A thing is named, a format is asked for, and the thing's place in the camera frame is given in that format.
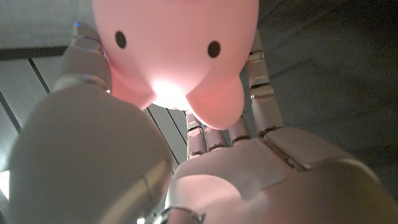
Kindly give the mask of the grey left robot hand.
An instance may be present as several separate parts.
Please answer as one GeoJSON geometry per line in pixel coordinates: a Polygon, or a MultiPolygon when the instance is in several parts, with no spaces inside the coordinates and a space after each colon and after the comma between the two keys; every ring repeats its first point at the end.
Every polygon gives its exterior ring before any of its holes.
{"type": "Polygon", "coordinates": [[[137,107],[110,94],[97,31],[73,26],[53,93],[31,112],[9,161],[11,223],[396,223],[375,173],[338,147],[284,127],[261,38],[248,59],[258,137],[231,146],[189,116],[189,158],[137,107]]]}

